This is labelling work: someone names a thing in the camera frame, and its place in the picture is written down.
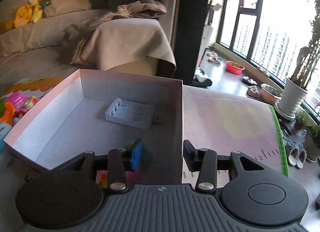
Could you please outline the yellow plush toy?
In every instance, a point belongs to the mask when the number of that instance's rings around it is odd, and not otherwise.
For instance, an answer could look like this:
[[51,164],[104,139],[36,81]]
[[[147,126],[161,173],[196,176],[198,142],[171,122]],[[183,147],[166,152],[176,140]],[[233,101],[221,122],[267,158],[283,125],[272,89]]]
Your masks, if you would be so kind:
[[36,23],[43,16],[43,9],[39,0],[30,0],[27,4],[20,6],[15,14],[15,18],[5,22],[5,29],[23,27],[28,23]]

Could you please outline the pink toy pile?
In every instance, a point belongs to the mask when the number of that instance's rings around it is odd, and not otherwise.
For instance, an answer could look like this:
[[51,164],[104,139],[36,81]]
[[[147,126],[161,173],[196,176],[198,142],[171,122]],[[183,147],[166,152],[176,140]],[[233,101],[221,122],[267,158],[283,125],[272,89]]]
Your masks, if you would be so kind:
[[1,123],[14,126],[38,101],[37,97],[27,97],[20,92],[1,97]]

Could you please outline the pink cardboard box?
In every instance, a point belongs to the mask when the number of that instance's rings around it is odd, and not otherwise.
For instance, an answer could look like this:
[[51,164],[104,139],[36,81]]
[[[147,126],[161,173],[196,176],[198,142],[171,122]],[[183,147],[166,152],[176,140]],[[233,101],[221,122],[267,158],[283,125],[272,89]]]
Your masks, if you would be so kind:
[[[149,129],[107,121],[117,99],[150,104],[159,123]],[[152,162],[142,183],[182,180],[183,84],[180,80],[80,69],[47,93],[5,137],[21,160],[51,170],[86,151],[103,155],[140,138]]]

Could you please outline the beige sofa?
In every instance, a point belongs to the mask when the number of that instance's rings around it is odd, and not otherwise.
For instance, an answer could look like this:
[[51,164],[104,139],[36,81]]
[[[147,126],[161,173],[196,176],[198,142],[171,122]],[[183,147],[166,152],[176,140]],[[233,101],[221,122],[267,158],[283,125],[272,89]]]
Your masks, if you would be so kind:
[[[1,20],[29,1],[1,1]],[[172,77],[176,3],[50,0],[38,22],[1,33],[1,90],[27,78],[64,78],[79,68]]]

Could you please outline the white plant pot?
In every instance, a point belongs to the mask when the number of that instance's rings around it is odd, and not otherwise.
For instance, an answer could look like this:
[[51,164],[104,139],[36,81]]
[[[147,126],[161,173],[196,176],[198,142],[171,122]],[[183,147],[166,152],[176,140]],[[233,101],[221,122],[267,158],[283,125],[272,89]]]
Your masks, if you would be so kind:
[[293,121],[296,117],[297,109],[307,94],[308,92],[305,89],[300,88],[287,78],[281,99],[276,102],[274,109],[282,118]]

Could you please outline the white battery charger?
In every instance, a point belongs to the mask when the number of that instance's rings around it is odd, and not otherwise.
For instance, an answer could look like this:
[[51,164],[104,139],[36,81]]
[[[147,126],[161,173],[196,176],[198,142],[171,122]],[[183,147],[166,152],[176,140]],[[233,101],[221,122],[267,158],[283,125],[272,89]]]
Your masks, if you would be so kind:
[[154,106],[116,98],[105,112],[107,121],[147,130],[152,122]]

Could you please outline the red plastic basin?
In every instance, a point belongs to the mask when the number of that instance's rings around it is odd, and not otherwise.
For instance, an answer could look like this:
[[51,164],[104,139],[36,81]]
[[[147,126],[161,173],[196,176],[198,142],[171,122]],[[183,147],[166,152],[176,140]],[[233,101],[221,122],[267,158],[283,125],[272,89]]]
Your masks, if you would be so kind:
[[240,75],[245,68],[236,62],[226,61],[226,70],[232,74]]

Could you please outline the brown crumpled blanket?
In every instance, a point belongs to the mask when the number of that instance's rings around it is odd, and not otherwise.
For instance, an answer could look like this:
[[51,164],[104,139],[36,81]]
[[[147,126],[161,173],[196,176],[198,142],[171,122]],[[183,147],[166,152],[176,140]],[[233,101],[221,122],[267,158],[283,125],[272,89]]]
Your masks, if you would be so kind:
[[167,13],[158,1],[141,0],[98,17],[74,23],[63,31],[64,62],[107,70],[146,57],[173,61],[158,18]]

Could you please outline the colourful play mat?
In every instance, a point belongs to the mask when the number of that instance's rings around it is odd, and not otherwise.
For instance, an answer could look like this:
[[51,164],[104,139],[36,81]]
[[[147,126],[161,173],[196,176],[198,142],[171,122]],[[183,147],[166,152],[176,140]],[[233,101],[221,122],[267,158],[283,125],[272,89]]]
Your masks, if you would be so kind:
[[271,105],[247,97],[183,87],[183,138],[197,149],[242,152],[289,175],[279,121]]

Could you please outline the pink flower pot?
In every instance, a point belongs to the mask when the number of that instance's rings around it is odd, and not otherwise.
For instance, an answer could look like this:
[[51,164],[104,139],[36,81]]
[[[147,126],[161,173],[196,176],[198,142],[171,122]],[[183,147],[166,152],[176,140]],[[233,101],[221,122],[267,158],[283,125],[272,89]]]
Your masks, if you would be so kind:
[[270,105],[275,105],[282,96],[282,93],[270,86],[269,84],[262,83],[261,85],[261,98]]

